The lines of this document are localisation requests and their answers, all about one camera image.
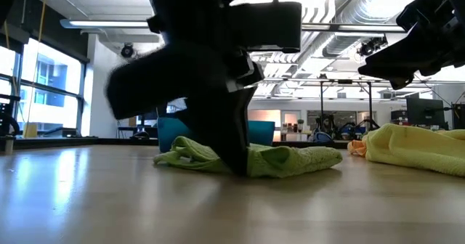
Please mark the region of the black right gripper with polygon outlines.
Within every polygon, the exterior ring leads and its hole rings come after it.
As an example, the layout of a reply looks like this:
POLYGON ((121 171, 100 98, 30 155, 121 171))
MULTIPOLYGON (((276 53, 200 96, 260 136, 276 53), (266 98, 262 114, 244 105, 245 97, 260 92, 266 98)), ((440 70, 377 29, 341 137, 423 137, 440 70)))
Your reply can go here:
POLYGON ((465 0, 444 0, 418 10, 413 32, 397 43, 368 56, 358 73, 390 80, 394 90, 403 89, 419 70, 432 76, 443 68, 465 66, 465 0), (416 61, 420 49, 420 63, 416 61))

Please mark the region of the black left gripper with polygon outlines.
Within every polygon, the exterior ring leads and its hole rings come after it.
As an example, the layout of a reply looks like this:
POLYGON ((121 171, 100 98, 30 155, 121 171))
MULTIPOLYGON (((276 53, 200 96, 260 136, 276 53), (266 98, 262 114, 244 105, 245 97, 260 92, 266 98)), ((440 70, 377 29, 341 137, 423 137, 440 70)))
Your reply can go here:
POLYGON ((241 88, 264 79, 261 67, 234 42, 221 0, 150 2, 149 26, 166 44, 110 73, 105 95, 113 116, 131 118, 213 90, 188 99, 188 127, 234 174, 246 175, 247 107, 256 89, 241 88))

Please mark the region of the teal plastic bin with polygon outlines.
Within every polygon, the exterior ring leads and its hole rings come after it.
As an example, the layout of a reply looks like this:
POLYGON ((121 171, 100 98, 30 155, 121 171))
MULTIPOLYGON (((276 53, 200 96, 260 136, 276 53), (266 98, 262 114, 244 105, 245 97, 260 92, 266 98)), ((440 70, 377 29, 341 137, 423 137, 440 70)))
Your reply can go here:
MULTIPOLYGON (((169 117, 158 118, 158 146, 161 153, 170 151, 171 145, 177 137, 184 136, 202 143, 179 119, 169 117)), ((249 121, 248 138, 250 143, 271 146, 275 132, 275 123, 272 121, 249 121)))

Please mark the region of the lime green microfiber towel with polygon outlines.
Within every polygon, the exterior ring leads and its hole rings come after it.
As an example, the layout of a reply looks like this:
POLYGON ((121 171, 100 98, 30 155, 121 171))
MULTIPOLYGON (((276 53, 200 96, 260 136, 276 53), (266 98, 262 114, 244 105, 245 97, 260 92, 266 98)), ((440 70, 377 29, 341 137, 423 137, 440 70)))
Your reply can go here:
MULTIPOLYGON (((342 154, 332 147, 271 147, 250 144, 246 176, 286 178, 329 169, 342 162, 342 154)), ((208 146, 179 136, 168 152, 154 157, 156 166, 168 166, 213 174, 231 174, 232 170, 208 146)))

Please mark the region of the yellow microfiber towel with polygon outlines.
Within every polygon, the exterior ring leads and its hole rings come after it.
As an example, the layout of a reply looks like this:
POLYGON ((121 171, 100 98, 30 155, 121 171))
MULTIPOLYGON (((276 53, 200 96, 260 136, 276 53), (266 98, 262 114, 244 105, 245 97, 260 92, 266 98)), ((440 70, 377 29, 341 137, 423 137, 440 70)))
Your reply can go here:
POLYGON ((465 130, 385 124, 363 137, 365 159, 465 178, 465 130))

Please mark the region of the orange microfiber towel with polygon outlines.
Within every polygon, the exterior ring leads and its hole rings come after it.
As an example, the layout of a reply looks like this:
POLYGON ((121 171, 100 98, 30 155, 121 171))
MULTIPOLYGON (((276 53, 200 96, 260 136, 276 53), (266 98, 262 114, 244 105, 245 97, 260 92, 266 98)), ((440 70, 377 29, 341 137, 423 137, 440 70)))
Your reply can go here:
POLYGON ((364 158, 367 152, 366 142, 365 140, 352 140, 347 144, 347 150, 351 155, 364 158))

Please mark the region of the black monitor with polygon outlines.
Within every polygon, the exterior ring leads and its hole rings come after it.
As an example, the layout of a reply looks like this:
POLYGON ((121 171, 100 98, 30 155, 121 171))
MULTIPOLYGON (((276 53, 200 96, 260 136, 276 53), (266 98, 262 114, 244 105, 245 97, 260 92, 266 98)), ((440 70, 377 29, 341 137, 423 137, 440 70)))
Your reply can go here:
POLYGON ((138 126, 154 126, 158 120, 158 114, 155 110, 137 116, 138 126))
POLYGON ((452 104, 453 128, 465 129, 465 104, 452 104))
POLYGON ((407 116, 410 125, 439 126, 446 129, 442 100, 407 98, 407 116))

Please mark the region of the long linear ceiling light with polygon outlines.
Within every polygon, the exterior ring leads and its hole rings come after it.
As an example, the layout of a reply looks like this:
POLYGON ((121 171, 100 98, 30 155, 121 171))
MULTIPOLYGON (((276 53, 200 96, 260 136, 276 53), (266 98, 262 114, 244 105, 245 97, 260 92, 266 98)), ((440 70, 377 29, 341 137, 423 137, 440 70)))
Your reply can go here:
MULTIPOLYGON (((60 24, 64 28, 149 28, 146 21, 105 21, 105 20, 68 20, 60 24)), ((336 23, 302 23, 302 31, 335 33, 404 33, 405 30, 390 24, 336 24, 336 23)))

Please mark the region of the large window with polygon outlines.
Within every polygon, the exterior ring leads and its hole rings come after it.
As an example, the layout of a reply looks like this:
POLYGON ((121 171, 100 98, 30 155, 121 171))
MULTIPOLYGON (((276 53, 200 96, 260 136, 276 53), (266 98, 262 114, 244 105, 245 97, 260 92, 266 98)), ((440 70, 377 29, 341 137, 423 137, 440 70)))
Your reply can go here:
POLYGON ((86 66, 34 38, 0 44, 0 110, 9 107, 17 123, 8 133, 21 137, 24 124, 38 124, 38 137, 80 132, 86 66))

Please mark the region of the yellow box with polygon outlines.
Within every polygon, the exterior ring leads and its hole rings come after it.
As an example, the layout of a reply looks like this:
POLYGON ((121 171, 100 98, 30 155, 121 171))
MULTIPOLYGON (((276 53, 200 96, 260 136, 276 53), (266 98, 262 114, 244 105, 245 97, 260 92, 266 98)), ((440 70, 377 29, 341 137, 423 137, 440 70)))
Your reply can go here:
POLYGON ((38 124, 27 122, 24 124, 23 137, 30 139, 38 136, 38 124))

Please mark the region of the silver ventilation duct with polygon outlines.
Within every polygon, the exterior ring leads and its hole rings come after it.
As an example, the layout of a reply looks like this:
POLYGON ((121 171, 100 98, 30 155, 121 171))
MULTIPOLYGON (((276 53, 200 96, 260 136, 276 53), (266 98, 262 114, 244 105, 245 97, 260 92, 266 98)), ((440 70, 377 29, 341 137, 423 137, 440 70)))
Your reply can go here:
MULTIPOLYGON (((405 0, 351 0, 336 16, 339 24, 382 24, 397 15, 405 0)), ((358 36, 340 36, 332 33, 323 48, 325 57, 338 57, 359 40, 358 36)))

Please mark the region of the black background rig frame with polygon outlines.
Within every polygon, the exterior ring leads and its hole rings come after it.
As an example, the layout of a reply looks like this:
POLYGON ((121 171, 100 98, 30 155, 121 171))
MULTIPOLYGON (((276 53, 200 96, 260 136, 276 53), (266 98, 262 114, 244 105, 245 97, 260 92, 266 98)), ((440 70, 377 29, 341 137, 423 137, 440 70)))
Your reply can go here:
POLYGON ((375 121, 373 120, 373 97, 372 97, 372 80, 353 80, 353 79, 303 79, 303 78, 266 78, 266 81, 303 81, 307 82, 318 82, 320 87, 320 125, 319 131, 327 132, 324 126, 324 92, 326 89, 323 88, 324 83, 329 83, 331 85, 340 85, 340 86, 350 86, 353 84, 357 84, 365 93, 368 94, 368 104, 369 104, 369 119, 368 119, 368 131, 374 130, 373 125, 375 121))

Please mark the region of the black aluminium table frame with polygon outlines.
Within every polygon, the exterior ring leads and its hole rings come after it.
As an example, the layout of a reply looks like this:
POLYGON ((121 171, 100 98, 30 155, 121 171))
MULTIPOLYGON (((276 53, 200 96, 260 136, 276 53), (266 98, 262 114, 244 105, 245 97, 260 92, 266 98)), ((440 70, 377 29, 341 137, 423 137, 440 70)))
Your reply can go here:
MULTIPOLYGON (((130 145, 130 146, 158 146, 157 139, 108 139, 108 138, 51 138, 51 139, 15 139, 12 143, 14 150, 32 150, 52 147, 78 147, 86 145, 130 145)), ((348 142, 336 141, 332 143, 318 144, 315 142, 273 142, 273 147, 333 147, 338 150, 346 150, 348 142)))

